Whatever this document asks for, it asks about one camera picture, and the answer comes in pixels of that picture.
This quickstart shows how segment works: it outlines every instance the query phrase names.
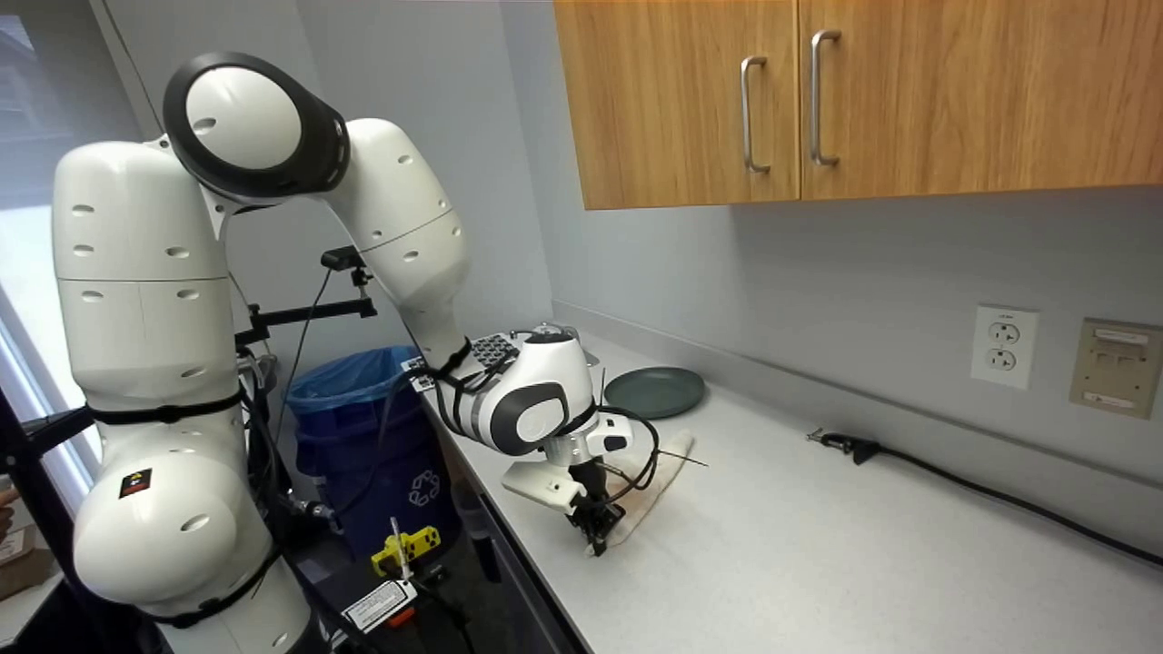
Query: electrical outlet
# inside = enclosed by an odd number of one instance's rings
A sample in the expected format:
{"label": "electrical outlet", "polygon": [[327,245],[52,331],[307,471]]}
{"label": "electrical outlet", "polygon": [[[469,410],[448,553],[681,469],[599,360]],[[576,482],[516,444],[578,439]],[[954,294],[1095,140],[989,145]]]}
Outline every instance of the electrical outlet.
{"label": "electrical outlet", "polygon": [[1070,399],[1153,416],[1163,371],[1163,326],[1086,319]]}
{"label": "electrical outlet", "polygon": [[1036,334],[1038,312],[979,303],[971,377],[1024,387]]}

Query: round black object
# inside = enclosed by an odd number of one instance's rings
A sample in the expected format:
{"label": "round black object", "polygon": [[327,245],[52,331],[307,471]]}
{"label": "round black object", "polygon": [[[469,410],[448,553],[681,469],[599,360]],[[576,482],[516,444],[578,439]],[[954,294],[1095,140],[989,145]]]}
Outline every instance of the round black object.
{"label": "round black object", "polygon": [[685,368],[643,368],[606,386],[606,403],[648,421],[665,421],[693,410],[706,399],[706,380]]}
{"label": "round black object", "polygon": [[[292,98],[301,118],[301,140],[292,161],[264,169],[232,165],[194,134],[186,94],[211,67],[251,67]],[[279,199],[297,192],[327,192],[349,165],[349,128],[343,116],[272,61],[240,52],[209,52],[186,61],[164,89],[164,128],[182,165],[201,184],[211,184],[224,194]]]}

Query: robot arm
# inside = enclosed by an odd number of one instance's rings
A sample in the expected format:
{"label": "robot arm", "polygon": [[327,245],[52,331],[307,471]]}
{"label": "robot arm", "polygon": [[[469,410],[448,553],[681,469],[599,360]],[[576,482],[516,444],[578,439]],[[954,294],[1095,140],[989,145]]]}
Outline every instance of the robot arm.
{"label": "robot arm", "polygon": [[567,512],[602,553],[623,508],[596,465],[602,450],[630,445],[630,426],[596,416],[591,373],[572,334],[521,334],[500,354],[471,350],[450,312],[464,282],[461,220],[395,124],[345,124],[249,53],[204,53],[178,67],[164,124],[219,205],[307,192],[330,202],[421,350],[445,426],[500,454],[547,450],[549,462],[516,465],[507,488]]}
{"label": "robot arm", "polygon": [[411,138],[343,118],[249,53],[178,67],[167,138],[68,153],[53,176],[53,268],[68,362],[102,428],[102,475],[76,512],[80,582],[154,615],[178,654],[307,651],[309,605],[249,492],[222,220],[315,194],[345,220],[429,368],[450,432],[521,462],[507,488],[572,514],[602,553],[623,508],[599,454],[630,444],[599,416],[576,334],[507,350],[453,324],[464,231]]}

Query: blue container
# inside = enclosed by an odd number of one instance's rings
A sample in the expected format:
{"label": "blue container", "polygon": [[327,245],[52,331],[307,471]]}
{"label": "blue container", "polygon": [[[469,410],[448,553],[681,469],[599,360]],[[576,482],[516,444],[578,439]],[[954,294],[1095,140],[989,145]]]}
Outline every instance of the blue container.
{"label": "blue container", "polygon": [[461,531],[450,508],[435,428],[402,362],[414,350],[370,350],[301,373],[286,403],[297,421],[297,469],[325,475],[325,498],[356,555],[399,531]]}

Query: wooden cabinet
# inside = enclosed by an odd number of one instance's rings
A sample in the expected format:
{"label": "wooden cabinet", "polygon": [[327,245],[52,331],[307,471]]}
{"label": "wooden cabinet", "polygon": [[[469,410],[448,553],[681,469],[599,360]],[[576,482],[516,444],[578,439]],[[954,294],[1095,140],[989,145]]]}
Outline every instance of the wooden cabinet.
{"label": "wooden cabinet", "polygon": [[[584,205],[1163,184],[1158,0],[556,0],[556,16]],[[769,169],[746,165],[746,124]]]}
{"label": "wooden cabinet", "polygon": [[823,30],[808,199],[1163,180],[1158,0],[808,0]]}
{"label": "wooden cabinet", "polygon": [[584,205],[800,194],[797,0],[556,0],[556,24]]}

